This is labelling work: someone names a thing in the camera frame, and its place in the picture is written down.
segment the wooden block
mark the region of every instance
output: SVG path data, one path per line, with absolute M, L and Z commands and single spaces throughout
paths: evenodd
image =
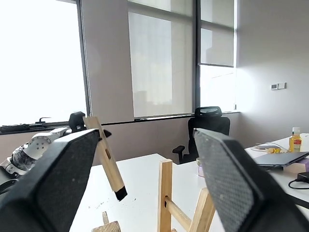
M 118 221 L 94 228 L 91 232 L 121 232 Z
M 125 185 L 123 183 L 116 161 L 112 155 L 112 151 L 107 143 L 103 128 L 97 117 L 83 117 L 83 119 L 87 129 L 99 129 L 100 137 L 102 140 L 98 142 L 97 153 L 112 190 L 117 192 Z
M 108 224 L 109 221 L 108 221 L 108 217 L 107 217 L 106 211 L 104 211 L 104 212 L 102 213 L 102 217 L 103 217 L 103 224 L 104 224 L 104 225 L 105 225 L 105 224 Z
M 182 227 L 189 231 L 191 225 L 191 219 L 173 202 L 169 197 L 165 197 L 166 208 L 176 218 L 176 220 L 182 225 Z
M 171 214 L 165 207 L 165 197 L 172 197 L 172 164 L 170 159 L 159 165 L 159 194 L 158 194 L 158 232 L 171 231 Z
M 189 232 L 208 232 L 215 212 L 207 188 L 203 188 L 198 197 L 197 207 L 194 212 Z

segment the bottle cap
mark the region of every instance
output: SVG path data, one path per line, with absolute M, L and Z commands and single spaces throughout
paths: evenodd
M 294 134 L 300 134 L 300 127 L 293 127 L 292 132 L 294 132 Z

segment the juice bottle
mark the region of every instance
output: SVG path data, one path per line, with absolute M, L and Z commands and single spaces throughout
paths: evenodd
M 289 141 L 289 152 L 300 152 L 301 142 L 300 127 L 293 127 L 292 136 L 290 137 Z

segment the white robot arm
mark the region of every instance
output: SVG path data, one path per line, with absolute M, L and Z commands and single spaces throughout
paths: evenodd
M 8 157 L 0 166 L 14 177 L 24 175 L 42 157 L 49 145 L 54 140 L 64 136 L 67 130 L 69 128 L 57 128 L 51 132 L 35 134 L 28 143 L 16 148 L 12 156 Z

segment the white desk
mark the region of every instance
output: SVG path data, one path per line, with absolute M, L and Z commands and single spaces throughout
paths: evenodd
M 156 232 L 159 162 L 158 154 L 117 162 L 128 195 L 118 202 L 101 166 L 92 167 L 89 181 L 70 232 L 90 232 L 103 225 L 102 212 L 109 221 L 118 220 L 122 232 Z M 192 219 L 199 191 L 205 187 L 203 178 L 197 178 L 179 165 L 173 164 L 172 199 Z M 172 218 L 172 227 L 184 232 Z M 211 232 L 224 232 L 217 214 Z
M 309 151 L 309 134 L 308 133 L 302 133 L 301 134 L 303 144 L 301 147 L 301 151 Z M 284 148 L 288 149 L 289 146 L 289 138 L 280 139 L 277 141 L 274 141 L 274 143 L 277 143 Z M 261 155 L 265 155 L 266 152 L 260 152 L 260 151 L 253 151 L 250 148 L 245 149 L 246 152 L 252 157 L 256 158 Z M 204 178 L 199 177 L 197 175 L 198 173 L 198 167 L 196 162 L 190 162 L 179 165 L 179 168 L 183 170 L 183 172 L 190 172 L 196 176 L 197 179 L 200 179 L 199 183 L 202 183 L 204 181 Z M 269 173 L 272 175 L 272 177 L 277 181 L 277 183 L 281 186 L 281 188 L 289 195 L 291 195 L 294 198 L 298 198 L 300 200 L 303 200 L 302 204 L 309 205 L 309 189 L 308 190 L 296 190 L 288 187 L 288 183 L 294 179 L 296 179 L 297 174 L 287 173 L 283 171 L 269 171 Z M 298 187 L 308 187 L 307 183 L 295 183 Z M 299 207 L 299 209 L 304 213 L 304 215 L 309 219 L 309 210 L 305 209 L 303 207 Z

